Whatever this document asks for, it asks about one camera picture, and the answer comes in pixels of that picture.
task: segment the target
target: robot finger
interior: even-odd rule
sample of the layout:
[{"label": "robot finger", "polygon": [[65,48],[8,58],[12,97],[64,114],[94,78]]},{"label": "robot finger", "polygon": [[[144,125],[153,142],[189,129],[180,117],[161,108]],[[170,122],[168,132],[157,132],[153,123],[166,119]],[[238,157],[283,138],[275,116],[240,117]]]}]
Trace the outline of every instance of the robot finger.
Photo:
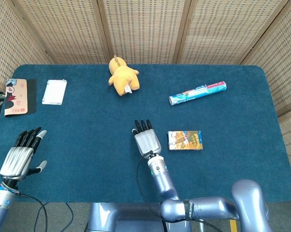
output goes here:
[{"label": "robot finger", "polygon": [[135,124],[136,124],[137,130],[138,130],[138,133],[142,132],[142,129],[141,129],[139,122],[137,120],[135,120]]},{"label": "robot finger", "polygon": [[136,129],[132,129],[131,131],[134,135],[138,134],[138,131]]},{"label": "robot finger", "polygon": [[39,134],[36,135],[34,142],[30,145],[30,147],[34,149],[34,154],[36,153],[37,147],[39,146],[40,141],[44,138],[46,133],[46,130],[39,132]]},{"label": "robot finger", "polygon": [[26,147],[30,147],[31,144],[34,142],[36,135],[41,130],[41,127],[36,128],[30,135],[28,142],[26,143]]},{"label": "robot finger", "polygon": [[19,134],[19,136],[17,137],[16,141],[15,141],[15,147],[20,146],[21,141],[23,139],[23,136],[27,133],[27,131],[23,131],[22,133]]},{"label": "robot finger", "polygon": [[30,130],[30,131],[28,131],[28,132],[24,135],[24,137],[23,137],[23,139],[22,139],[22,142],[21,142],[20,146],[25,146],[26,142],[28,141],[30,135],[31,135],[33,132],[34,132],[34,130]]},{"label": "robot finger", "polygon": [[142,129],[144,129],[144,131],[147,131],[146,124],[143,120],[141,120],[141,126],[142,126]]},{"label": "robot finger", "polygon": [[149,128],[149,130],[153,129],[152,124],[151,124],[149,119],[146,120],[146,123],[147,123],[147,127]]}]

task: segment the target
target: cartoon print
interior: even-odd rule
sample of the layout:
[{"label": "cartoon print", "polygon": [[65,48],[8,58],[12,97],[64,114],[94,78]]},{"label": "cartoon print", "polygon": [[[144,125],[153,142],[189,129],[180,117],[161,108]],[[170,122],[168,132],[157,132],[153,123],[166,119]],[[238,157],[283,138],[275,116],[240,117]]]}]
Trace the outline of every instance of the cartoon print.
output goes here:
[{"label": "cartoon print", "polygon": [[16,96],[13,95],[13,92],[15,91],[15,86],[17,83],[17,79],[8,79],[6,81],[6,98],[5,98],[5,109],[10,109],[14,106],[14,103],[12,100],[16,99]]}]

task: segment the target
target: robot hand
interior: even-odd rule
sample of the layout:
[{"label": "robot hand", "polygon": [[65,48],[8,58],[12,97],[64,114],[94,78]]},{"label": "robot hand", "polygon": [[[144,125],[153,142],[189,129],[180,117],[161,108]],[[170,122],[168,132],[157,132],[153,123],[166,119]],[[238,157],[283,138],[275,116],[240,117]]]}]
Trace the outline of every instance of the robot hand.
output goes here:
[{"label": "robot hand", "polygon": [[47,132],[43,130],[38,133],[40,129],[41,127],[19,134],[15,145],[10,148],[1,167],[0,175],[3,179],[20,181],[27,175],[39,173],[44,169],[47,164],[45,160],[38,167],[29,169],[31,158]]},{"label": "robot hand", "polygon": [[148,159],[150,154],[160,154],[161,145],[152,128],[150,120],[148,119],[146,123],[147,127],[145,122],[141,120],[141,128],[139,122],[135,120],[137,129],[132,129],[132,133],[134,134],[140,154],[145,159]]}]

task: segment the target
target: black cable on floor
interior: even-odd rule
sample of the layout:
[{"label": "black cable on floor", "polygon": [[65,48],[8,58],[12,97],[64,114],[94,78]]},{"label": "black cable on floor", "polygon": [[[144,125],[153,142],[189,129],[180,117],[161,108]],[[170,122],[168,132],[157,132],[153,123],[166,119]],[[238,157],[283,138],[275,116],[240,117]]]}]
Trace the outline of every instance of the black cable on floor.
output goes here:
[{"label": "black cable on floor", "polygon": [[37,201],[42,206],[42,208],[44,209],[44,216],[45,216],[45,230],[44,231],[47,232],[47,230],[48,230],[48,215],[47,215],[47,211],[45,209],[44,204],[41,201],[39,201],[37,198],[34,198],[34,197],[26,195],[26,194],[20,193],[20,194],[18,194],[18,196],[33,199],[33,200]]},{"label": "black cable on floor", "polygon": [[86,228],[84,229],[84,232],[87,232],[87,229],[88,229],[88,222],[87,222]]},{"label": "black cable on floor", "polygon": [[38,222],[38,218],[39,218],[39,214],[40,214],[41,210],[42,210],[42,206],[40,207],[40,209],[38,210],[38,213],[37,213],[37,217],[36,217],[35,225],[34,225],[34,232],[36,232],[36,226],[37,226],[37,222]]},{"label": "black cable on floor", "polygon": [[[74,214],[73,214],[73,210],[72,208],[69,206],[68,203],[65,203],[67,205],[67,207],[69,208],[71,214],[72,214],[72,219],[70,220],[70,222],[61,230],[61,232],[64,232],[70,225],[71,223],[73,222],[73,218],[74,218]],[[39,218],[39,214],[40,214],[40,211],[43,207],[41,206],[40,209],[38,210],[38,213],[37,213],[37,217],[36,217],[36,220],[35,220],[35,225],[34,225],[34,232],[36,232],[36,225],[37,225],[37,222],[38,222],[38,218]]]},{"label": "black cable on floor", "polygon": [[70,220],[70,222],[67,224],[67,226],[64,227],[63,230],[61,230],[61,232],[64,232],[69,226],[70,224],[73,222],[73,210],[71,209],[71,207],[68,205],[68,203],[65,203],[67,205],[67,207],[69,208],[71,214],[72,214],[72,219]]}]

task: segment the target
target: gray floor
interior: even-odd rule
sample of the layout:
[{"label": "gray floor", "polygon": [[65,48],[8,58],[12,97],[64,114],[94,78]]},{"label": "gray floor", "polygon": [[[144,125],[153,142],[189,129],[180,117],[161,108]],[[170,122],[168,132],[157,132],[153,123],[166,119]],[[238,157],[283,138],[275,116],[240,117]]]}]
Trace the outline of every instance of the gray floor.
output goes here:
[{"label": "gray floor", "polygon": [[[69,203],[73,211],[73,216],[65,203],[48,203],[45,207],[48,214],[48,231],[60,232],[71,221],[66,232],[83,232],[88,220],[89,203]],[[284,203],[268,203],[270,210],[270,224],[275,232],[291,232],[291,201]],[[32,202],[15,202],[7,219],[3,225],[3,232],[44,232],[44,212],[40,211],[36,230],[34,230],[40,205]],[[224,232],[230,232],[230,222],[228,220],[209,220]],[[200,229],[199,223],[193,224],[194,232],[212,232],[211,228]]]}]

